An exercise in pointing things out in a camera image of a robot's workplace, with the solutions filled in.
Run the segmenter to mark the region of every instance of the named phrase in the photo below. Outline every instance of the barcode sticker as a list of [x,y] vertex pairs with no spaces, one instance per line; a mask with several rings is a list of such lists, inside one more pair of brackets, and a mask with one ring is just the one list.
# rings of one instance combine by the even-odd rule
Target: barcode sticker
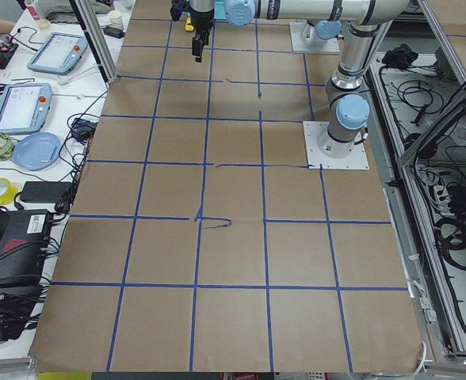
[[44,215],[33,215],[30,217],[29,227],[27,227],[27,234],[40,234],[43,232]]

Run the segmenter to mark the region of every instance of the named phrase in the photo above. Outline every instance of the roll of tape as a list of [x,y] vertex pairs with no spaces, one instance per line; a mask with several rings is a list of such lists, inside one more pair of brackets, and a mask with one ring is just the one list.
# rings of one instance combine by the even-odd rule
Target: roll of tape
[[0,178],[0,205],[13,202],[18,188],[6,178]]

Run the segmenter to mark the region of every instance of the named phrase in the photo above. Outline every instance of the blue and white tablet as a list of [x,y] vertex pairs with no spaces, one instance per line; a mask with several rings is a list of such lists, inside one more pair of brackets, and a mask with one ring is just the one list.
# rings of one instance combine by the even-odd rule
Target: blue and white tablet
[[42,73],[69,74],[88,46],[84,36],[52,33],[27,63],[27,68]]
[[0,101],[0,132],[38,132],[46,121],[51,101],[52,88],[48,83],[7,85]]

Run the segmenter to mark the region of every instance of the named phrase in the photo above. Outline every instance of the white mounting plate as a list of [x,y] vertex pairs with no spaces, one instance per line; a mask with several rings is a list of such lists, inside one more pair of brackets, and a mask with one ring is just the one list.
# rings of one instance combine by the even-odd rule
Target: white mounting plate
[[340,50],[338,48],[338,42],[336,38],[327,40],[325,44],[321,46],[309,46],[304,44],[301,38],[302,30],[307,22],[290,22],[289,30],[291,31],[291,44],[293,46],[293,52],[295,53],[309,53],[309,54],[326,54],[326,55],[338,55]]
[[[325,155],[318,148],[318,137],[328,128],[328,122],[304,121],[305,147],[307,149],[307,163],[311,169],[345,169],[345,170],[369,170],[369,162],[365,147],[362,144],[355,145],[351,154],[346,158],[332,158]],[[358,133],[355,141],[361,140]]]

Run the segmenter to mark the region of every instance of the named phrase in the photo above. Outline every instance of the black laptop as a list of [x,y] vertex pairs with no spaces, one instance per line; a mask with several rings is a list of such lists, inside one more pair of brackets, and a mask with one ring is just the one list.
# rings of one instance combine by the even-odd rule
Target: black laptop
[[0,287],[36,285],[43,271],[41,248],[51,224],[48,210],[0,209]]

